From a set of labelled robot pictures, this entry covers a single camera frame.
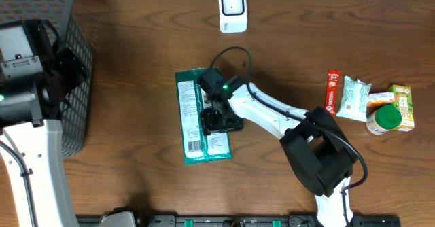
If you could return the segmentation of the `green tea carton box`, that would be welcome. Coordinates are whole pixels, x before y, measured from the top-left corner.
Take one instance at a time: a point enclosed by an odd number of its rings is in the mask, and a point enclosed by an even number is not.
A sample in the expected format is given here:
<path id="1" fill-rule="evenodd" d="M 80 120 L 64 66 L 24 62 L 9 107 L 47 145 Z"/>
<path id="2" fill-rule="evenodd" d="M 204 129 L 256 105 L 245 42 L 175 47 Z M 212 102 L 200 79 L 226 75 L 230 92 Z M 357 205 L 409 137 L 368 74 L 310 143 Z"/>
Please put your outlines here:
<path id="1" fill-rule="evenodd" d="M 395 130 L 402 132 L 413 130 L 415 128 L 415 122 L 411 88 L 409 86 L 393 84 L 389 88 L 389 91 L 394 94 L 392 105 L 399 110 L 402 116 L 402 121 Z"/>

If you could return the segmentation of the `grey plastic mesh basket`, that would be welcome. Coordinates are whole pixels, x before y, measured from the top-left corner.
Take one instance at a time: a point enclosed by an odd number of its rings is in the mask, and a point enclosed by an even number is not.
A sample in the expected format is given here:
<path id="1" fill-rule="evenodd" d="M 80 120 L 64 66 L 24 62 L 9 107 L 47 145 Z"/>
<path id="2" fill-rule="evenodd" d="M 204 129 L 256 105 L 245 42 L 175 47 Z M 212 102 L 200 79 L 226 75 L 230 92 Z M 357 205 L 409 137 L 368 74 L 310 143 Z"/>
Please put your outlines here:
<path id="1" fill-rule="evenodd" d="M 49 20 L 66 46 L 74 51 L 90 72 L 93 71 L 92 51 L 73 15 L 73 0 L 1 0 L 2 23 L 28 19 Z M 84 146 L 91 90 L 92 78 L 89 77 L 67 96 L 70 107 L 60 104 L 64 111 L 64 157 L 78 154 Z"/>

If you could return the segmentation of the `green lid jar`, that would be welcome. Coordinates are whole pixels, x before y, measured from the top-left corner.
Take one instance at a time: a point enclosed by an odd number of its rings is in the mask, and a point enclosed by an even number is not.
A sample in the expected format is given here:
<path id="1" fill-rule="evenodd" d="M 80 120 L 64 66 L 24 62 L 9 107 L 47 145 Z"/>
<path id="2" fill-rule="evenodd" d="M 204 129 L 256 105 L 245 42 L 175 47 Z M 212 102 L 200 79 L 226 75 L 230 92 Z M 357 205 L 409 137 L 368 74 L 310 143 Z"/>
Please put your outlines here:
<path id="1" fill-rule="evenodd" d="M 393 105 L 384 105 L 367 118 L 366 128 L 375 135 L 383 135 L 394 130 L 401 122 L 400 111 Z"/>

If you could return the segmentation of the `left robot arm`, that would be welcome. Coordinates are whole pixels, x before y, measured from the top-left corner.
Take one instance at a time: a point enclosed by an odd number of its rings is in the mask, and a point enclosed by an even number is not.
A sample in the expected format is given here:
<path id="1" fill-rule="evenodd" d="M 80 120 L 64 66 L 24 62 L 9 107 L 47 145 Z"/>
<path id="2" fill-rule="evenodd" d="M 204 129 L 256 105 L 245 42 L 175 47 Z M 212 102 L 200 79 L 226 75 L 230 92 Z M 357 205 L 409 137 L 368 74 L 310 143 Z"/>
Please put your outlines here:
<path id="1" fill-rule="evenodd" d="M 90 72 L 49 20 L 1 25 L 1 156 L 21 226 L 78 226 L 62 155 L 68 96 Z"/>

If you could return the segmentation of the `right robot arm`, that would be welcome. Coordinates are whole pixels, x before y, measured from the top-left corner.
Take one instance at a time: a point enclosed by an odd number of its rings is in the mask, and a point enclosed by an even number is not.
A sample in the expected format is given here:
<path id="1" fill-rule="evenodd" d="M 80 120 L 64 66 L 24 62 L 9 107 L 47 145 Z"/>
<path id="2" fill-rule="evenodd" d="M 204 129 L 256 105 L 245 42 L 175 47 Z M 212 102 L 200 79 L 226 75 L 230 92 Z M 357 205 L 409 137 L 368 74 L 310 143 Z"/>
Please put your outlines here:
<path id="1" fill-rule="evenodd" d="M 301 184 L 315 195 L 322 226 L 350 226 L 350 177 L 358 154 L 325 109 L 291 107 L 268 96 L 239 76 L 198 79 L 211 102 L 209 130 L 230 131 L 233 120 L 256 123 L 278 138 Z"/>

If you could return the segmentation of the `red Nescafe coffee stick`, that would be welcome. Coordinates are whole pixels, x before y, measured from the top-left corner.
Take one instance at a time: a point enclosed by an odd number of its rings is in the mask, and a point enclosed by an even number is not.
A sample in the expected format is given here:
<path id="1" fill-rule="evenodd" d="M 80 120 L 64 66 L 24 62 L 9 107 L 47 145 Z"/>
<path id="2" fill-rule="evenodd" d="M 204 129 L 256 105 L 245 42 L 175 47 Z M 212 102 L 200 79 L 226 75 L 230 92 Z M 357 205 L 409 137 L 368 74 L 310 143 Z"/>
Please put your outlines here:
<path id="1" fill-rule="evenodd" d="M 328 111 L 332 116 L 336 115 L 335 102 L 340 75 L 341 72 L 339 70 L 330 69 L 328 72 L 328 82 L 324 109 Z"/>

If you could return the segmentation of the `orange snack packet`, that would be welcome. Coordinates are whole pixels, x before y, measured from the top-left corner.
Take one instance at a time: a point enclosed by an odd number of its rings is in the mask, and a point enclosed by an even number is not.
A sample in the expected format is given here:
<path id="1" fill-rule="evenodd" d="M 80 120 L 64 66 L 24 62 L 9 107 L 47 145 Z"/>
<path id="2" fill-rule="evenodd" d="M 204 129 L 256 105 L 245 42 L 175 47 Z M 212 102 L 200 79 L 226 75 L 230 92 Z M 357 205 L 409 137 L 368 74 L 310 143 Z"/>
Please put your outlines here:
<path id="1" fill-rule="evenodd" d="M 395 101 L 393 92 L 380 92 L 368 95 L 368 107 L 378 107 Z"/>

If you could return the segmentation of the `light blue wipes pack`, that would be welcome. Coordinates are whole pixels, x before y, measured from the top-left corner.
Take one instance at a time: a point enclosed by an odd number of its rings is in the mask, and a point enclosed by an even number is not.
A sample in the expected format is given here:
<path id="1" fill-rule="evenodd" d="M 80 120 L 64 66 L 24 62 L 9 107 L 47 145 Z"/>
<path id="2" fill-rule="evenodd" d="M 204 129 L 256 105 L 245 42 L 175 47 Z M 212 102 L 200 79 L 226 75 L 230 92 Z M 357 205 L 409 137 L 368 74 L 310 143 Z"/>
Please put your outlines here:
<path id="1" fill-rule="evenodd" d="M 372 84 L 366 84 L 361 80 L 352 80 L 345 76 L 341 104 L 336 115 L 360 122 L 366 122 L 368 95 Z"/>

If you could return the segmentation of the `green white package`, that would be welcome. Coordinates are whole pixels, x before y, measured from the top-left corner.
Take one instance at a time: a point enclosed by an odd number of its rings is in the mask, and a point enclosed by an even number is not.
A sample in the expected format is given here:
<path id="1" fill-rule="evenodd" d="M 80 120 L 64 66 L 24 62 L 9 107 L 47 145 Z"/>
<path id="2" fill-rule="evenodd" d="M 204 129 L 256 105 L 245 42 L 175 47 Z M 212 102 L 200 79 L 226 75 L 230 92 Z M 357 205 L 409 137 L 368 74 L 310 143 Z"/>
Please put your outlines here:
<path id="1" fill-rule="evenodd" d="M 227 133 L 205 135 L 203 132 L 200 113 L 211 107 L 205 102 L 205 91 L 197 84 L 204 71 L 204 68 L 191 69 L 175 74 L 185 164 L 232 158 Z"/>

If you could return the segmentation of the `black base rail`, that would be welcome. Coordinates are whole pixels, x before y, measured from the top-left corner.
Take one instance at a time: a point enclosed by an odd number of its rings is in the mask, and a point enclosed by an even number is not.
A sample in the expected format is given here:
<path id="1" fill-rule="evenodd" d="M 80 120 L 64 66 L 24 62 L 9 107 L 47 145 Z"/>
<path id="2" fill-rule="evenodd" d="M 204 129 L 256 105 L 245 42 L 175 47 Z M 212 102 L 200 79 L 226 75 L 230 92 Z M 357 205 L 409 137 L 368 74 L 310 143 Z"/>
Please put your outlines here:
<path id="1" fill-rule="evenodd" d="M 399 217 L 355 216 L 349 223 L 352 227 L 401 227 Z M 289 217 L 176 217 L 155 215 L 144 227 L 320 227 L 314 215 L 292 215 Z"/>

